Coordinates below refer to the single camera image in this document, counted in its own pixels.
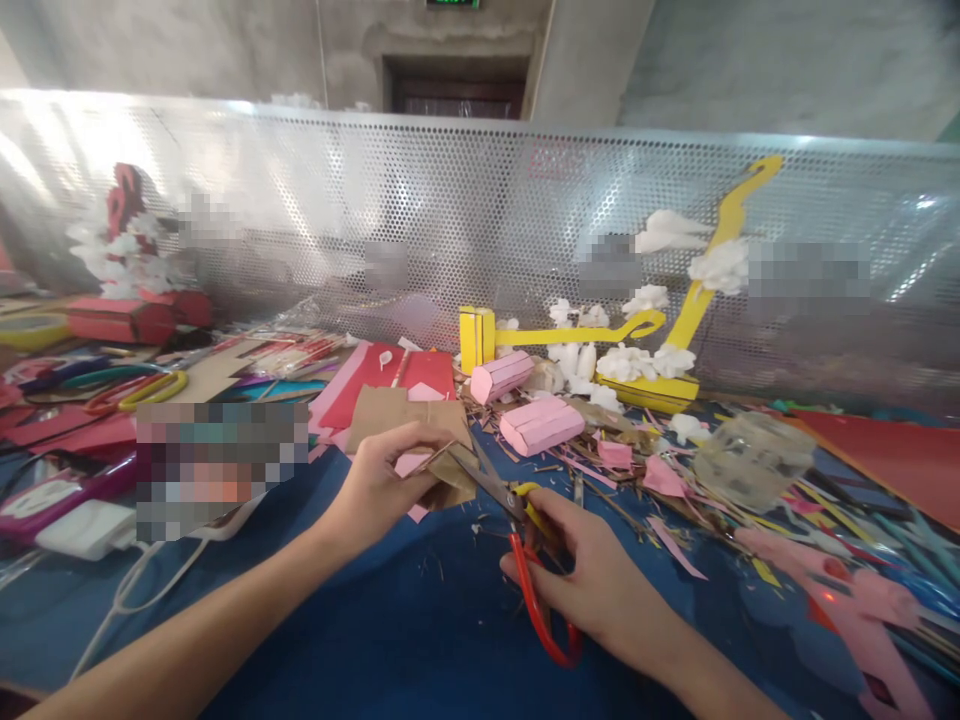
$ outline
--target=red box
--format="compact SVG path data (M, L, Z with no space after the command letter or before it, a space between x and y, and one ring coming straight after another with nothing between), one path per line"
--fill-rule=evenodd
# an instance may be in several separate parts
M171 306L145 300L83 298L67 306L67 322L77 337L144 345L163 345L177 329Z
M179 325L213 327L213 303L199 290L177 290L163 295L141 290L140 297L147 302L170 306Z

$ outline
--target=wall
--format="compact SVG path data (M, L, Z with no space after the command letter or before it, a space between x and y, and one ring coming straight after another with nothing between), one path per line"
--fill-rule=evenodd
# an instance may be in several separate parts
M935 139L960 109L956 0L661 0L633 127Z
M5 4L16 9L0 8L7 37L27 29L42 40L17 51L27 75L42 61L62 69L60 82L34 72L35 87L244 100L302 92L328 96L333 109L365 102L379 110L383 56L532 57L542 46L550 0L483 0L477 11L428 10L423 0ZM37 48L46 48L42 57Z
M653 6L654 0L557 0L533 119L615 125Z

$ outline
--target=table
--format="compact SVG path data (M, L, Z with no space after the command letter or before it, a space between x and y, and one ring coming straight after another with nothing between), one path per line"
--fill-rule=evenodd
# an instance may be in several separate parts
M530 465L514 465L491 436L475 437L505 480L527 477ZM118 619L96 658L116 652L309 527L349 466L331 449L270 491L240 532L211 544L166 598ZM570 494L560 473L533 479ZM617 501L636 517L654 512L632 492L621 491ZM840 639L807 620L802 593L785 587L778 597L748 563L705 537L697 538L690 557L710 582L696 580L665 550L638 543L589 491L586 507L610 523L666 600L792 717L811 717L807 709L829 718L866 717L855 699L860 674ZM665 512L669 525L684 522ZM480 496L462 508L432 513L419 525L404 518L283 623L205 717L689 717L668 692L589 640L576 670L556 666L520 609L519 591L500 573L507 540L471 529L483 513L502 517L492 500ZM483 525L506 530L494 518ZM194 548L193 540L164 547L128 603L156 593ZM0 593L0 680L42 692L62 686L138 555L114 553L99 563L48 559ZM935 706L949 702L944 689L920 680Z

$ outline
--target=perforated metal sheet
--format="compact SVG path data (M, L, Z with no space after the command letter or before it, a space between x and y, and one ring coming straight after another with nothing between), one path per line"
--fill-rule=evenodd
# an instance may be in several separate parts
M847 407L955 409L960 151L951 146L565 134L243 102L0 94L2 229L46 285L95 288L67 253L64 229L102 202L114 163L129 162L148 178L149 208L181 219L164 251L190 249L230 315L311 297L301 317L318 324L447 349L461 304L534 328L549 323L550 300L566 297L602 302L616 322L626 292L580 294L579 262L598 236L633 235L658 208L712 223L748 164L775 153L784 169L748 201L745 233L754 243L868 248L870 299L808 315L718 296L692 347L702 384ZM622 261L635 287L670 288L672 322L694 254Z

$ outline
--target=hand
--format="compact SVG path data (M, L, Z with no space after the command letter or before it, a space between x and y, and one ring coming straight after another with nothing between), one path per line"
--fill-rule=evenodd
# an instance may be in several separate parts
M563 531L576 560L567 576L554 575L530 563L540 597L612 655L635 670L668 683L667 675L688 634L696 633L653 588L627 555L606 521L552 490L535 490L527 499ZM517 582L512 554L500 568Z
M353 552L363 552L437 483L429 472L401 478L393 468L397 458L424 445L440 449L453 439L448 431L420 422L364 439L343 487L317 524L332 527Z

